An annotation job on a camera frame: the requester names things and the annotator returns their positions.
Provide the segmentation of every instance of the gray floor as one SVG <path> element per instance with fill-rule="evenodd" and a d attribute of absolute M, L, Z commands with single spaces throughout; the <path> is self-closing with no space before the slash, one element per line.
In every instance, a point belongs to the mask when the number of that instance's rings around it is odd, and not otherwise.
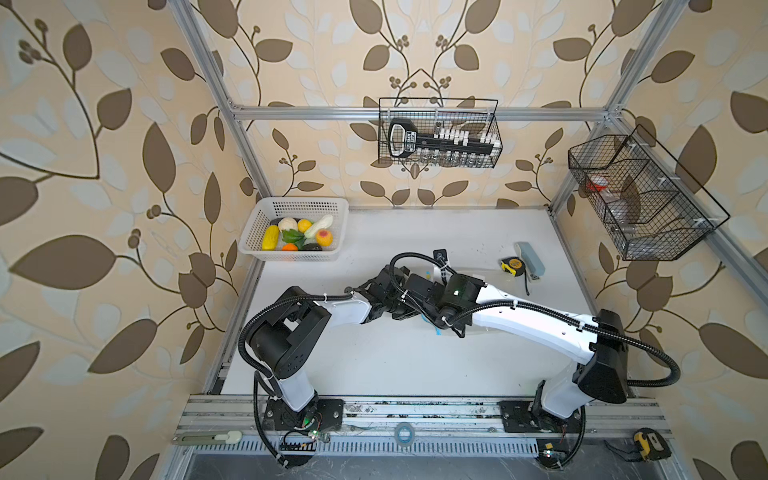
<path fill-rule="evenodd" d="M 627 463 L 602 442 L 585 442 L 562 472 L 528 458 L 318 457 L 283 470 L 267 455 L 195 455 L 187 480 L 660 480 L 654 467 Z"/>

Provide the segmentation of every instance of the floral wallpaper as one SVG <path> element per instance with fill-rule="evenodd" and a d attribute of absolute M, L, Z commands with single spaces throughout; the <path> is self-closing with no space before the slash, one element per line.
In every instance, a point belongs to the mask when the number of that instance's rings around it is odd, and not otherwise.
<path fill-rule="evenodd" d="M 164 2 L 0 0 L 0 25 L 0 477 L 150 478 L 258 194 Z"/>
<path fill-rule="evenodd" d="M 494 98 L 601 107 L 653 0 L 191 0 L 229 95 L 251 106 Z"/>
<path fill-rule="evenodd" d="M 501 122 L 504 150 L 495 168 L 425 166 L 378 157 L 371 124 L 337 121 L 245 122 L 275 195 L 345 197 L 370 207 L 540 207 L 568 172 L 584 122 Z"/>
<path fill-rule="evenodd" d="M 678 155 L 733 215 L 723 229 L 768 268 L 768 5 L 688 6 L 624 113 Z M 597 305 L 680 364 L 677 384 L 646 393 L 690 470 L 701 480 L 768 478 L 766 312 L 705 243 L 674 262 L 621 261 L 586 195 L 574 193 L 558 222 Z M 634 378 L 666 371 L 633 352 Z"/>

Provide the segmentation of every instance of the black mounting plate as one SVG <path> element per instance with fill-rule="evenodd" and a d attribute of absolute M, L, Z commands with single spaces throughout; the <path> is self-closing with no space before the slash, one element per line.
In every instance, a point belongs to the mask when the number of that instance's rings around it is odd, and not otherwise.
<path fill-rule="evenodd" d="M 541 433 L 541 429 L 535 426 L 533 415 L 528 410 L 531 402 L 528 400 L 504 400 L 498 403 L 499 411 L 502 414 L 502 423 L 504 431 L 507 433 Z M 578 419 L 574 415 L 568 417 L 565 424 L 565 433 L 579 433 L 581 428 Z M 559 436 L 562 432 L 552 432 Z"/>
<path fill-rule="evenodd" d="M 270 417 L 267 412 L 272 412 L 272 416 Z M 344 401 L 339 399 L 319 399 L 317 400 L 315 414 L 320 418 L 318 431 L 339 430 L 344 418 Z M 272 430 L 278 432 L 299 427 L 300 421 L 293 421 L 293 418 L 298 420 L 297 416 L 298 414 L 290 410 L 283 400 L 270 399 L 266 403 L 263 418 L 266 429 L 269 429 L 271 423 Z"/>

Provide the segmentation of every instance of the white plastic basket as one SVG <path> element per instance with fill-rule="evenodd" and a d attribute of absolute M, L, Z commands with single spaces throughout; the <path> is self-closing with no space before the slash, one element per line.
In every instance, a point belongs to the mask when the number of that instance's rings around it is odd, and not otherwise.
<path fill-rule="evenodd" d="M 330 247 L 323 247 L 322 252 L 283 252 L 285 243 L 282 234 L 274 251 L 261 250 L 261 240 L 270 221 L 276 218 L 292 217 L 296 220 L 306 218 L 317 222 L 325 215 L 333 215 L 333 224 L 328 229 L 333 235 Z M 266 262 L 330 262 L 341 253 L 346 232 L 346 218 L 349 215 L 349 202 L 343 198 L 325 197 L 268 197 L 259 200 L 248 218 L 243 234 L 240 236 L 240 252 L 253 255 Z"/>

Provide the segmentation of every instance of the white tabletop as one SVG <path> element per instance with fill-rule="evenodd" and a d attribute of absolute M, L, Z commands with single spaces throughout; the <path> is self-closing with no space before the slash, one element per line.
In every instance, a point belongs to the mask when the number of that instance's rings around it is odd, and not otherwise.
<path fill-rule="evenodd" d="M 248 319 L 290 286 L 341 294 L 376 276 L 397 253 L 431 256 L 440 248 L 457 270 L 491 270 L 486 281 L 525 297 L 522 277 L 501 275 L 498 267 L 499 259 L 515 255 L 518 241 L 528 241 L 546 268 L 541 282 L 529 284 L 528 298 L 589 313 L 543 210 L 353 210 L 336 262 L 266 264 Z M 398 266 L 422 276 L 431 270 L 417 259 Z M 564 355 L 510 333 L 476 333 L 473 327 L 464 339 L 440 333 L 420 316 L 397 321 L 385 314 L 366 325 L 339 326 L 323 333 L 305 369 L 320 395 L 518 396 L 532 395 L 568 363 Z M 253 370 L 235 353 L 221 393 L 250 395 L 252 389 Z"/>

